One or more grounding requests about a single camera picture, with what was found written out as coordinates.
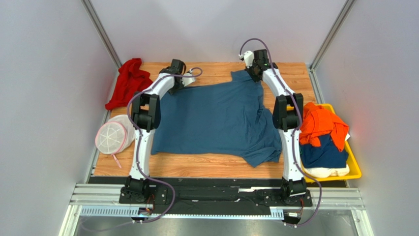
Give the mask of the teal blue t shirt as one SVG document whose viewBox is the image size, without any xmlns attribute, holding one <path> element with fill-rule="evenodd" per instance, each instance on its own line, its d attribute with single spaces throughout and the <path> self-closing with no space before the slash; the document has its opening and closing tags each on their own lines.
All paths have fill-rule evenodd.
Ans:
<svg viewBox="0 0 419 236">
<path fill-rule="evenodd" d="M 227 154 L 252 167 L 278 162 L 282 143 L 261 83 L 243 70 L 231 76 L 227 83 L 164 95 L 152 154 Z"/>
</svg>

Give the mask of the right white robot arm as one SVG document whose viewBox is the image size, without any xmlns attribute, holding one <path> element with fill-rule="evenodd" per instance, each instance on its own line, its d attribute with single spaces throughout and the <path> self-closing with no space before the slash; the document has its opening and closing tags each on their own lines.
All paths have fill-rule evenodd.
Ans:
<svg viewBox="0 0 419 236">
<path fill-rule="evenodd" d="M 303 95 L 295 93 L 270 62 L 266 49 L 246 51 L 240 59 L 245 71 L 255 82 L 263 81 L 275 96 L 272 122 L 282 142 L 284 172 L 279 199 L 290 204 L 306 194 L 306 181 L 301 168 L 299 134 L 302 125 Z"/>
</svg>

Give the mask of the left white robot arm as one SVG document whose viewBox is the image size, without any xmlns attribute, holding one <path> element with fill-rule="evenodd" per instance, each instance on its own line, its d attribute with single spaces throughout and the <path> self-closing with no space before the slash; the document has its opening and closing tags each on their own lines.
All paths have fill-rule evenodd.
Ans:
<svg viewBox="0 0 419 236">
<path fill-rule="evenodd" d="M 150 184 L 168 186 L 168 183 L 150 177 L 149 163 L 154 134 L 161 122 L 160 100 L 166 94 L 184 88 L 195 81 L 179 59 L 159 72 L 157 79 L 146 89 L 134 93 L 127 105 L 129 121 L 135 128 L 135 148 L 131 170 L 120 190 L 119 203 L 146 204 L 152 200 Z"/>
</svg>

